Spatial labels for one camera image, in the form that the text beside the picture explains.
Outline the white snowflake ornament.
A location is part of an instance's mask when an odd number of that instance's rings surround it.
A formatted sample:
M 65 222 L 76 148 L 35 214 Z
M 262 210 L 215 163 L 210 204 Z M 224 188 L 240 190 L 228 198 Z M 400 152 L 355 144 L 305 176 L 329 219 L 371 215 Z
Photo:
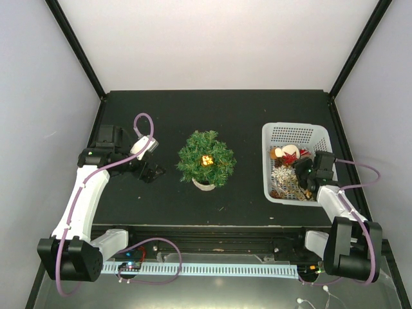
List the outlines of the white snowflake ornament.
M 295 179 L 294 169 L 289 166 L 275 167 L 272 177 L 277 183 L 287 183 Z

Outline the brown pine cone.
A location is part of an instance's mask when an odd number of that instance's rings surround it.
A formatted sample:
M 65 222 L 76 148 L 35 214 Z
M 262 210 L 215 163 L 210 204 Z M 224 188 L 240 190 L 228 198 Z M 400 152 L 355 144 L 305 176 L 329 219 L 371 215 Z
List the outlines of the brown pine cone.
M 279 193 L 276 190 L 270 191 L 269 195 L 270 195 L 271 198 L 274 198 L 274 199 L 283 199 L 284 198 L 284 194 Z

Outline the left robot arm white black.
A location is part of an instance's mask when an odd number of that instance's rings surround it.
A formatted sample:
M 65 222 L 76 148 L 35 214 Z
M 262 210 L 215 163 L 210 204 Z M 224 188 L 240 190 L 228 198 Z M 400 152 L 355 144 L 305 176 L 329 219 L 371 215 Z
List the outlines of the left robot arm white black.
M 128 144 L 127 133 L 117 126 L 102 126 L 97 138 L 78 157 L 77 175 L 64 214 L 49 238 L 42 238 L 37 253 L 52 280 L 94 282 L 103 263 L 117 252 L 133 256 L 138 241 L 124 229 L 109 229 L 97 239 L 91 228 L 97 206 L 114 173 L 131 173 L 151 182 L 164 173 L 148 159 L 158 146 L 150 135 L 138 135 Z

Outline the small green christmas tree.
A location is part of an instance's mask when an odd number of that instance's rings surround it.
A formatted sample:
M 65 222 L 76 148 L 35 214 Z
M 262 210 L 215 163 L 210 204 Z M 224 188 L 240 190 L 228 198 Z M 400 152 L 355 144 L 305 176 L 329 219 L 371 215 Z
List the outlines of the small green christmas tree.
M 218 140 L 216 131 L 194 131 L 178 151 L 176 165 L 181 182 L 223 187 L 234 173 L 237 160 L 234 151 Z

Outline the gold merry christmas sign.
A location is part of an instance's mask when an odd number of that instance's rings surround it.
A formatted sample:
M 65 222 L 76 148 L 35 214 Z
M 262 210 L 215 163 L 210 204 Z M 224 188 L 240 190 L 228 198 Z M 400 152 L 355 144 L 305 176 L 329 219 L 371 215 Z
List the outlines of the gold merry christmas sign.
M 273 182 L 273 190 L 284 194 L 284 200 L 310 201 L 312 196 L 294 184 Z

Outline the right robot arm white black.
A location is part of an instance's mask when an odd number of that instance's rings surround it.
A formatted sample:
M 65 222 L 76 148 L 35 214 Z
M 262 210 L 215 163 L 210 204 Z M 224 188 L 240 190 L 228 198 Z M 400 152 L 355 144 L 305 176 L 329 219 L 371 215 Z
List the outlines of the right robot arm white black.
M 326 151 L 316 151 L 313 159 L 304 157 L 292 164 L 299 186 L 315 196 L 332 223 L 329 232 L 306 231 L 305 237 L 293 242 L 292 250 L 299 259 L 317 254 L 331 276 L 368 285 L 379 278 L 382 227 L 361 215 L 346 196 L 346 190 L 362 184 L 341 187 L 333 179 L 336 163 L 356 165 Z

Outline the dark pine cone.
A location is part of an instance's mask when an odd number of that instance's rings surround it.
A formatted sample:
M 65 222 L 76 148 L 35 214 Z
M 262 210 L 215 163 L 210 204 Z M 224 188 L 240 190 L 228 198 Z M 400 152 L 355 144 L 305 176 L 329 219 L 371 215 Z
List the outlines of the dark pine cone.
M 285 159 L 284 158 L 276 158 L 274 160 L 274 168 L 280 168 L 285 165 Z

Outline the cream felt snowman ornament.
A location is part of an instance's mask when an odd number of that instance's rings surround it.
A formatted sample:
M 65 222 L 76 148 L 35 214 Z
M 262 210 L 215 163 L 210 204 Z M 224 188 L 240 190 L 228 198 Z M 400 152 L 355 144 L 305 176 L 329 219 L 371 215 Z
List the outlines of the cream felt snowman ornament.
M 286 145 L 283 147 L 274 147 L 273 149 L 270 150 L 270 158 L 275 160 L 277 158 L 295 158 L 299 159 L 301 156 L 300 150 L 296 145 Z

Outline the white plastic basket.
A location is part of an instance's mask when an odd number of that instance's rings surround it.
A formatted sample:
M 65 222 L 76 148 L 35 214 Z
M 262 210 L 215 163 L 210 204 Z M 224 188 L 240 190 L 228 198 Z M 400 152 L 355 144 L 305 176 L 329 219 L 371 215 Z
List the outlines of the white plastic basket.
M 265 198 L 272 203 L 283 205 L 319 207 L 316 201 L 298 201 L 271 198 L 269 193 L 273 190 L 272 177 L 274 160 L 270 158 L 270 150 L 274 147 L 296 145 L 305 149 L 313 158 L 316 151 L 332 152 L 332 145 L 328 131 L 323 126 L 290 122 L 271 122 L 262 127 L 261 148 L 263 166 L 263 192 Z

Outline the red star ornament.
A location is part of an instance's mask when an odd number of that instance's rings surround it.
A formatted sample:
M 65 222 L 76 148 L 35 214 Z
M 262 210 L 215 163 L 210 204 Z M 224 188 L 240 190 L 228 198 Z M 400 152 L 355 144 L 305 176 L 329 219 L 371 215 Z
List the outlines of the red star ornament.
M 282 156 L 283 164 L 285 166 L 291 166 L 295 161 L 299 160 L 300 157 L 301 157 L 300 150 L 293 152 L 292 154 L 284 153 Z

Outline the gold gift box ornament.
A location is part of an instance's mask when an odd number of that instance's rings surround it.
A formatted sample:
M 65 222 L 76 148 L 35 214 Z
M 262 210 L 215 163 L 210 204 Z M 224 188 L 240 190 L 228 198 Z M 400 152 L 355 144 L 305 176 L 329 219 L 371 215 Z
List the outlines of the gold gift box ornament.
M 203 155 L 201 158 L 201 165 L 204 167 L 214 164 L 213 157 L 211 155 Z

